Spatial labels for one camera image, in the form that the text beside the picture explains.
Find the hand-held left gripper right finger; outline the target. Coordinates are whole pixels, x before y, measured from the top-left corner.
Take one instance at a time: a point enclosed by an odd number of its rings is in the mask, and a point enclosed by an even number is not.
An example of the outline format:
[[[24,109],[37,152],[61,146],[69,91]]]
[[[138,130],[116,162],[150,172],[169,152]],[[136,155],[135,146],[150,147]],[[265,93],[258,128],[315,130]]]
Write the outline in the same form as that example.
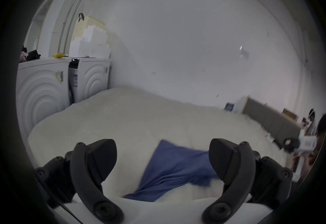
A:
[[[260,157],[247,141],[211,140],[209,160],[224,182],[222,196],[202,213],[205,224],[226,223],[251,195],[249,203],[275,210],[290,195],[292,171],[268,156]]]

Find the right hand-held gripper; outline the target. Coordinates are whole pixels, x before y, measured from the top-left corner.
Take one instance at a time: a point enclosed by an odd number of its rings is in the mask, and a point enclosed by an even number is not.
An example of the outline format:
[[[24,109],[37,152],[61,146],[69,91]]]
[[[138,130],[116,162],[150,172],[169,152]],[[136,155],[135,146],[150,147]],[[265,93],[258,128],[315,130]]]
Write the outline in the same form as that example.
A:
[[[286,138],[283,141],[284,150],[293,155],[293,164],[291,167],[293,182],[297,183],[301,177],[301,172],[304,165],[304,158],[302,154],[309,155],[315,150],[316,145],[316,136],[301,135],[297,138]]]

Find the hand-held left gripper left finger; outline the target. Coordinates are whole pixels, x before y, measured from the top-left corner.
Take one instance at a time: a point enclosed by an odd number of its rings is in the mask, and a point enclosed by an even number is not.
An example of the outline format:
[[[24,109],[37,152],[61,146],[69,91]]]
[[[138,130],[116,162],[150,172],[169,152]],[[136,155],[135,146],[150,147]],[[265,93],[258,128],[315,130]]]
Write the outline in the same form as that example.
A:
[[[51,209],[61,206],[82,223],[65,206],[75,194],[88,211],[105,224],[120,224],[123,211],[103,194],[102,182],[117,161],[117,148],[113,139],[101,139],[89,145],[79,142],[64,157],[56,156],[43,167],[35,169],[43,198]]]

